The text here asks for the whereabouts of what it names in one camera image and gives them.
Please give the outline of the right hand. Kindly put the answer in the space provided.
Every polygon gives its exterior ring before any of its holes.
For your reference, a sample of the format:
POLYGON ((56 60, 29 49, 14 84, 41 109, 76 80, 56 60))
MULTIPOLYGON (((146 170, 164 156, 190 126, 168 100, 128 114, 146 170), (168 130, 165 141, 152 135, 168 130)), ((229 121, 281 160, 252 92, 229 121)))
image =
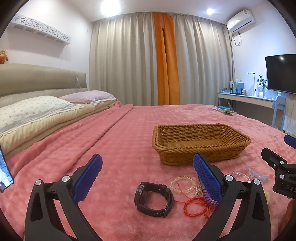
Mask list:
POLYGON ((279 233, 283 231, 287 223, 290 221, 291 217, 293 216, 294 213, 294 205, 295 205, 295 199, 292 199, 287 206, 287 210, 284 213, 282 220, 279 224, 279 233))

